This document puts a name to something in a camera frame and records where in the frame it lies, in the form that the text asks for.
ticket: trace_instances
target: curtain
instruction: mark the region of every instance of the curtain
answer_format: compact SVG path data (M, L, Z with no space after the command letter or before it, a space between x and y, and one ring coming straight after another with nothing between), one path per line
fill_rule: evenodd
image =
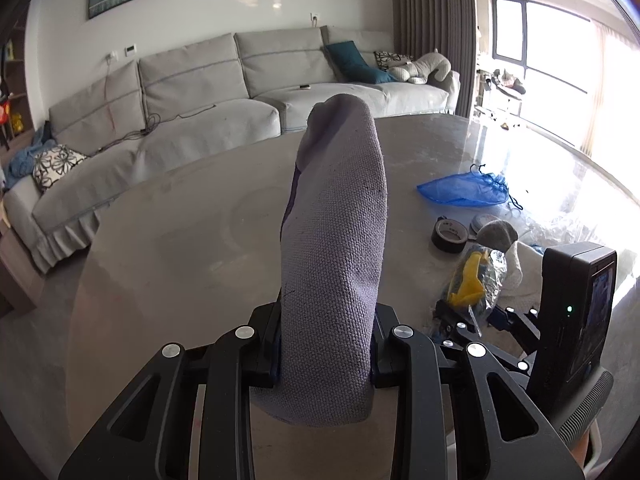
M460 73L456 114L471 114L476 74L476 0L394 0L396 49L420 57L436 48Z
M599 53L593 109L581 150L640 198L636 168L640 153L640 48L602 23L596 28Z

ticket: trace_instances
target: teal pillow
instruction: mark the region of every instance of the teal pillow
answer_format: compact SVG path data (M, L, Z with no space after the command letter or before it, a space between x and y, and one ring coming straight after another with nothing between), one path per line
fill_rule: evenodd
M387 72L370 67L353 41L327 45L326 49L340 72L349 81L372 85L396 82Z

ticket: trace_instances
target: purple fabric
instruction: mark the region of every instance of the purple fabric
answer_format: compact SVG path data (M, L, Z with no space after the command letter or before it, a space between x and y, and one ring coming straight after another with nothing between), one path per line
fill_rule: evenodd
M253 400L279 420L338 426L371 410L370 340L382 270L386 177L361 99L314 107L281 234L282 358Z

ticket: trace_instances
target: gray sofa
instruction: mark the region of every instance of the gray sofa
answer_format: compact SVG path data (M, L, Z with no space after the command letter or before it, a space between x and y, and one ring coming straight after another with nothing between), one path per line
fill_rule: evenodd
M56 140L91 158L44 194L28 176L4 197L8 219L36 266L47 272L88 247L104 211L132 186L215 153L304 130L313 106L334 95L361 97L376 118L455 110L455 72L435 83L439 88L345 82L324 45L349 40L371 66L373 52L393 51L388 34L335 27L227 34L132 62L51 107ZM305 84L311 88L301 90ZM147 134L138 134L142 130Z

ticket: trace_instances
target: glossy table top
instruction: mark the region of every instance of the glossy table top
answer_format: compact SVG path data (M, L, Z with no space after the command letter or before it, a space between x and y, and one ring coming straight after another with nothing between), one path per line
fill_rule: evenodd
M466 172L474 162L503 171L525 207L483 212L509 219L540 242L606 243L620 256L616 302L636 293L638 241L620 224L639 225L640 208L576 156L529 130L487 130L453 116L376 124L389 208L379 301L393 306L401 322L430 324L430 305L456 264L430 243L436 218L468 224L479 212L436 206L415 186ZM246 323L256 306L275 300L280 224L300 138L281 136L197 161L135 187L107 211L71 321L66 402L74 443L165 343L213 343ZM621 381L616 387L625 395L638 391L637 380ZM395 403L395 391L378 391L369 420L324 430L290 427L252 408L256 477L388 478ZM633 409L631 403L626 416ZM616 431L618 439L628 433Z

